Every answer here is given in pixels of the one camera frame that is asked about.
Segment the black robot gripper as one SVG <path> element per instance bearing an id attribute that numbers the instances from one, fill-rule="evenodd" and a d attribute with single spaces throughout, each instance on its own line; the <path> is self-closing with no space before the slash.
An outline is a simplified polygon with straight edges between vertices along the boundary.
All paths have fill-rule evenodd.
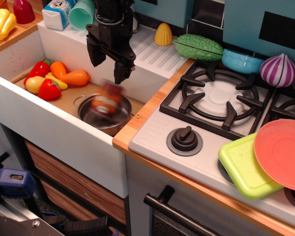
<path id="1" fill-rule="evenodd" d="M 133 34 L 133 0 L 97 0 L 95 21 L 86 25 L 90 61 L 97 67 L 109 56 L 115 62 L 114 79 L 121 84 L 135 70 L 135 53 L 129 41 Z"/>

